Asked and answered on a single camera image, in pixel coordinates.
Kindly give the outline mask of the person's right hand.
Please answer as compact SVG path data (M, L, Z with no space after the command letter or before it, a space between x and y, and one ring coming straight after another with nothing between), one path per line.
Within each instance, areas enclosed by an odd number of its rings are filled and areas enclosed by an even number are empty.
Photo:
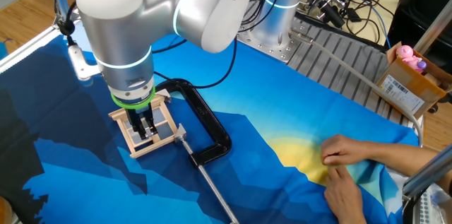
M365 141L336 134L321 144L321 162L324 165L352 165L369 157Z

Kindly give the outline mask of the person's left hand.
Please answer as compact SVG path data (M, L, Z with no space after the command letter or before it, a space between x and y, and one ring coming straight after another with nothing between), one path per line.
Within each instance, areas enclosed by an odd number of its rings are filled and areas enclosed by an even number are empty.
M339 224L366 224L360 188L343 165L328 168L326 202Z

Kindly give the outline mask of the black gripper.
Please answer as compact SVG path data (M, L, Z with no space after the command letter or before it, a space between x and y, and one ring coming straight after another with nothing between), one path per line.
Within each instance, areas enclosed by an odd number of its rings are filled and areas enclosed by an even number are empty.
M126 114L132 127L136 128L136 132L139 134L142 141L147 139L142 119L148 124L150 136L157 134L157 129L154 125L152 105L150 103L141 105L140 107L126 108Z

